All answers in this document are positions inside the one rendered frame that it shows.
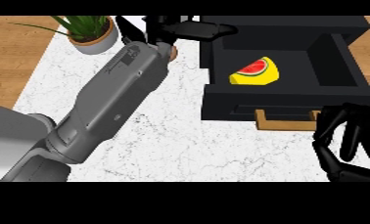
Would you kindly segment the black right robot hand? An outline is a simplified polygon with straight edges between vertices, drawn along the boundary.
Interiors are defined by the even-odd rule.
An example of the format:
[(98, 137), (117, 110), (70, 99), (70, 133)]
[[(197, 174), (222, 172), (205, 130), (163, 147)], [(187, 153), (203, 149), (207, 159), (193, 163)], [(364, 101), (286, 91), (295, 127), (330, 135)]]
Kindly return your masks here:
[[(339, 157), (336, 158), (330, 144), (338, 127), (347, 123)], [(317, 117), (317, 130), (313, 142), (320, 166), (332, 182), (370, 182), (370, 168), (348, 164), (358, 147), (370, 157), (370, 106), (344, 103), (341, 106), (324, 106)]]

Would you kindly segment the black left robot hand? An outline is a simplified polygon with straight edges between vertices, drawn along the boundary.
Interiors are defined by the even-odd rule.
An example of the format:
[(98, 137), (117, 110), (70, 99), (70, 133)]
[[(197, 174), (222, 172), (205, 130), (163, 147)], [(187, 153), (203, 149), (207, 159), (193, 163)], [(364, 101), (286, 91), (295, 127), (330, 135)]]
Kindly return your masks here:
[(193, 16), (145, 16), (144, 22), (147, 32), (142, 32), (122, 16), (116, 17), (125, 42), (141, 41), (153, 45), (157, 42), (172, 45), (178, 39), (210, 42), (239, 32), (234, 25), (196, 22)]

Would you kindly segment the black open drawer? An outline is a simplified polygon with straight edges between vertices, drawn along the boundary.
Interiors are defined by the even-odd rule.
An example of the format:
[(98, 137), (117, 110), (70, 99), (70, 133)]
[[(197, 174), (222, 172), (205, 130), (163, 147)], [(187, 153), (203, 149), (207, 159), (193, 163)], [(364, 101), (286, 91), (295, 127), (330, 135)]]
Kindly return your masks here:
[(339, 34), (321, 34), (304, 50), (227, 50), (222, 40), (202, 44), (202, 61), (210, 73), (210, 83), (228, 85), (228, 77), (262, 57), (277, 65), (274, 85), (298, 87), (367, 86), (364, 75)]

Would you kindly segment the yellow watermelon slice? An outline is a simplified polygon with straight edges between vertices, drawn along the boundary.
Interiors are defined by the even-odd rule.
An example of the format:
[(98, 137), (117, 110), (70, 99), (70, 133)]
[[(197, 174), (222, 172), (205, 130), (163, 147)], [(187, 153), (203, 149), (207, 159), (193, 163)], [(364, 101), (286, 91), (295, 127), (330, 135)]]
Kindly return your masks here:
[(233, 85), (268, 85), (279, 79), (279, 67), (270, 57), (262, 57), (228, 77)]

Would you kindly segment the black cabinet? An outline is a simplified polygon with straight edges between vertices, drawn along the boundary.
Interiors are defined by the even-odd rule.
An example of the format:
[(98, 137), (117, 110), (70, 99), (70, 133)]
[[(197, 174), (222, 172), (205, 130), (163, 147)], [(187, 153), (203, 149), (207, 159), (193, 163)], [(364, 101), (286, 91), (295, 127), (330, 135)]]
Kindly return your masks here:
[(370, 29), (363, 16), (200, 16), (203, 22), (234, 25), (224, 36), (227, 50), (307, 50), (323, 34), (338, 34), (351, 44)]

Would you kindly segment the green plant in grey pot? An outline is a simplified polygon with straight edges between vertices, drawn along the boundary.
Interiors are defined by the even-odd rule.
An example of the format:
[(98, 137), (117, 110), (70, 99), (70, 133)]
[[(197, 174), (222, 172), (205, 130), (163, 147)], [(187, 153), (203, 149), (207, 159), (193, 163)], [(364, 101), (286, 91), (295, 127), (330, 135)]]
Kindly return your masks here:
[(116, 44), (119, 31), (111, 16), (52, 16), (65, 28), (65, 32), (42, 25), (24, 23), (22, 26), (36, 27), (62, 34), (76, 49), (86, 55), (104, 53)]

